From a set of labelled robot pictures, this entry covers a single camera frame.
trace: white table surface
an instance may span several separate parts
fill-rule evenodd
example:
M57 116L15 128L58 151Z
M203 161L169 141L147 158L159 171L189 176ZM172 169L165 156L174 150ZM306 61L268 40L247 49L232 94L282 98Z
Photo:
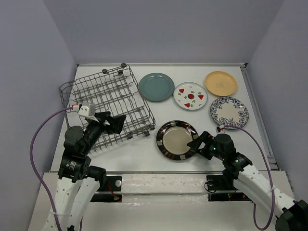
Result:
M76 78L88 76L101 72L102 69L114 68L114 66L80 66L77 69ZM256 116L252 108L252 103L249 99L247 88L243 79L243 75L239 67L227 66L132 66L131 67L137 81L139 82L143 76L148 73L161 72L170 76L175 86L182 82L196 82L203 85L204 78L207 74L213 71L225 71L231 74L238 84L237 91L232 97L242 101L248 109L249 121L244 127L249 131L259 142L263 151L265 144L262 142L260 131L258 129ZM221 161L213 158L211 161L196 154L185 161L176 162L167 159L162 155L156 146L156 133L159 128L166 122L171 120L182 120L190 123L196 128L199 135L203 131L208 131L212 135L216 134L215 128L217 124L210 116L209 108L211 103L217 97L208 92L208 101L206 105L195 112L189 112L181 109L175 103L173 97L165 102L152 103L148 102L156 119L156 130L150 131L149 137L135 136L133 139L120 144L115 144L112 147L103 148L91 152L89 157L92 159L92 165L106 168L107 172L209 172L222 171L224 169ZM58 140L54 160L51 171L58 171L60 161L64 151L64 134L66 132L66 122L64 120L60 137ZM261 153L252 141L242 131L226 131L231 135L235 147L238 152L246 155L259 170L266 170Z
M293 197L285 172L272 171L276 187ZM83 231L257 231L251 202L208 202L203 189L205 174L126 174L121 203L90 203L83 217ZM56 173L45 173L52 194ZM47 219L50 202L41 186L29 231L39 231ZM257 208L257 222L264 226L268 213ZM267 229L275 231L276 218Z

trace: plate rim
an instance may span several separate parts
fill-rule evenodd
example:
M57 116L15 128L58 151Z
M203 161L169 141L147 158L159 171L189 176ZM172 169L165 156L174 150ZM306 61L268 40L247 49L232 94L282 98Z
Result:
M174 97L175 91L176 91L176 89L177 89L177 87L178 87L179 85L182 85L182 84L185 84L185 83L193 83L193 84L199 85L201 88L204 89L204 91L205 91L205 93L206 93L206 102L203 104L202 107L199 107L199 108L196 108L196 109L188 109L188 108L182 107L182 106L176 101L176 99L175 99L175 97ZM206 105L206 103L207 103L207 101L208 101L208 94L207 94L206 89L205 89L204 87L202 87L200 84L194 83L194 82L184 82L184 83L178 84L178 85L174 88L174 91L173 91L173 99L174 99L174 101L177 103L177 105L178 105L180 108L182 108L182 109L184 109L184 110L187 110L187 111L197 111L197 110L200 110L201 108L203 108L203 107Z
M183 127L183 126L179 126L178 124L182 125L182 124L187 124L187 127ZM156 146L158 147L159 151L168 159L170 160L176 160L176 161L182 161L182 160L186 160L189 159L190 157L192 157L193 155L196 154L197 150L193 150L192 148L190 148L186 153L178 155L178 154L173 154L171 152L169 152L164 144L163 144L163 136L164 133L170 129L170 128L174 128L174 127L181 127L181 128L191 128L196 134L192 135L192 133L190 132L191 136L192 136L192 140L195 140L199 137L197 130L190 124L187 123L185 121L182 120L171 120L166 122L163 126L161 126L156 134Z
M234 80L235 85L236 85L235 91L234 91L233 93L231 93L231 94L228 94L228 95L219 95L219 94L213 93L213 92L207 87L207 85L206 85L206 79L207 79L207 77L208 77L210 74L212 74L212 73L214 73L214 72L222 72L222 73L225 73L225 74L231 76L231 78ZM231 74L229 74L228 72L225 72L225 71L212 71L211 73L208 73L208 74L206 75L205 79L204 79L204 86L206 87L206 89L207 89L210 93L212 93L213 95L220 96L220 97L232 95L232 94L234 94L234 93L237 91L237 88L238 88L238 85L237 85L237 82L236 82L235 78L234 78Z
M154 74L161 75L167 81L167 83L169 84L169 87L170 87L170 90L166 94L166 97L156 98L155 100L153 100L151 97L148 97L149 95L144 90L142 90L142 86L145 84L145 82L148 80L148 78L151 77L151 75L154 75ZM141 95L145 99L147 99L151 102L162 102L162 101L169 99L172 96L174 89L175 89L175 85L174 85L172 78L170 78L168 75L166 75L164 73L160 73L160 72L148 73L144 77L142 77L142 79L138 83L138 90L140 91Z
M210 114L211 114L211 117L213 118L213 120L215 121L215 123L217 123L218 125L222 125L222 124L220 124L220 123L213 117L213 115L212 115L212 105L214 104L215 101L218 101L218 100L220 100L221 98L224 98L224 97L230 98L230 99L235 99L235 100L239 101L239 102L240 102L241 104L243 104L244 107L247 109L246 105L245 105L242 101L240 101L240 100L238 100L238 99L236 99L236 98L234 98L234 97L222 96L222 97L219 97L219 98L215 99L215 100L211 103L211 106L210 106ZM239 127L239 128L245 127L245 125L248 123L248 121L249 121L249 112L248 112L248 109L247 109L247 114L248 114L248 119L247 119L246 123L245 123L243 126ZM229 129L229 130L237 130L237 128L226 128L226 129Z

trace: blue floral plate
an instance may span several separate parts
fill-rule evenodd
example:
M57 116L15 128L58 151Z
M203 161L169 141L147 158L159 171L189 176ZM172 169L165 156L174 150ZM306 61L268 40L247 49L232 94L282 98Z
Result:
M246 106L232 97L221 97L213 101L210 113L219 125L244 127L249 119Z

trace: gray wall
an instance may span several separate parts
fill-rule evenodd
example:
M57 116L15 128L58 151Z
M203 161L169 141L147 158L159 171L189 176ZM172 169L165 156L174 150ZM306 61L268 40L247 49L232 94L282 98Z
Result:
M41 0L0 1L0 230L25 231L39 181L29 161L40 123L61 108L58 87L73 78L75 62ZM50 169L63 115L39 134L39 172Z
M308 1L285 0L248 71L279 167L308 201Z
M78 63L248 62L283 0L44 0Z

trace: metal wire basket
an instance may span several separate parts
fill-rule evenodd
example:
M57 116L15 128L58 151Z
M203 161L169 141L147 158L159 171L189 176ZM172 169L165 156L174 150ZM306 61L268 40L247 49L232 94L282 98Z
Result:
M94 150L131 139L134 135L149 136L149 130L155 129L153 113L138 89L136 78L130 66L125 63L120 67L103 69L102 72L66 82L59 87L64 107L91 102L96 104L96 112L109 111L112 116L127 116L121 134L103 134L94 145ZM69 128L70 121L76 122L76 113L67 112L65 119ZM88 124L81 118L78 121L83 128Z

